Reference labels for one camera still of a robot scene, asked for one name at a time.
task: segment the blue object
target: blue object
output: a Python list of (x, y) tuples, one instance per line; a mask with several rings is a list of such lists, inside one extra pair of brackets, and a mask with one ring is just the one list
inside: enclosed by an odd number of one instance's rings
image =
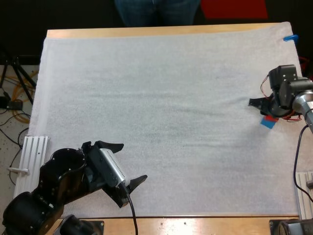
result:
[(293, 40), (295, 44), (298, 43), (298, 40), (299, 40), (299, 36), (294, 34), (294, 35), (291, 35), (291, 36), (287, 36), (284, 38), (284, 41), (287, 42), (287, 41), (290, 41), (290, 40)]
[(276, 121), (269, 121), (269, 120), (266, 120), (265, 118), (263, 118), (261, 121), (261, 124), (266, 126), (269, 129), (272, 129), (274, 127), (275, 123), (276, 123)]

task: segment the cylindrical joint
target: cylindrical joint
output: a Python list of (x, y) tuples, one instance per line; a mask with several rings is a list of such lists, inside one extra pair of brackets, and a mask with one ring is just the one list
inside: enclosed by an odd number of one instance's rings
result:
[(292, 104), (293, 110), (301, 113), (313, 133), (313, 92), (303, 92), (296, 96)]

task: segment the table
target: table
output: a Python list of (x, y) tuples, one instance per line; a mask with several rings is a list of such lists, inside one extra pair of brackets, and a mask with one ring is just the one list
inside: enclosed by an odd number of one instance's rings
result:
[[(193, 33), (216, 33), (246, 31), (272, 26), (275, 23), (225, 24), (174, 27), (142, 27), (142, 28), (97, 28), (97, 29), (58, 29), (49, 30), (48, 38), (101, 38), (129, 37), (152, 35), (175, 35)], [(287, 216), (245, 216), (245, 217), (172, 217), (172, 218), (139, 218), (138, 227), (141, 235), (175, 235), (175, 234), (269, 234), (270, 219), (297, 218)], [(134, 225), (130, 218), (107, 218), (105, 235), (133, 234)], [(61, 221), (58, 220), (51, 230)]]

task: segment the jeans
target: jeans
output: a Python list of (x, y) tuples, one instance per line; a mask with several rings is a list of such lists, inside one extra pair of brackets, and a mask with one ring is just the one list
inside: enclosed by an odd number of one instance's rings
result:
[(114, 0), (127, 27), (192, 25), (200, 0)]

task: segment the tripod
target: tripod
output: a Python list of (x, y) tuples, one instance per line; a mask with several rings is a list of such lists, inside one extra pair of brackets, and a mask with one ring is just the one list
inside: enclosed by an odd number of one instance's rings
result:
[(19, 57), (13, 57), (10, 55), (10, 53), (0, 44), (0, 53), (3, 53), (5, 56), (5, 64), (4, 64), (4, 68), (3, 68), (3, 72), (2, 72), (2, 76), (1, 76), (1, 80), (0, 80), (0, 88), (2, 88), (3, 82), (4, 82), (4, 77), (6, 74), (6, 70), (8, 68), (8, 66), (12, 66), (14, 69), (14, 72), (16, 74), (16, 76), (18, 77), (21, 86), (23, 87), (29, 101), (31, 104), (33, 104), (34, 100), (31, 97), (25, 83), (23, 82), (22, 76), (21, 74), (26, 78), (26, 80), (34, 87), (36, 88), (36, 83), (34, 82), (33, 79), (31, 79), (29, 77), (29, 75), (26, 73), (26, 71), (21, 67), (20, 62), (19, 62)]

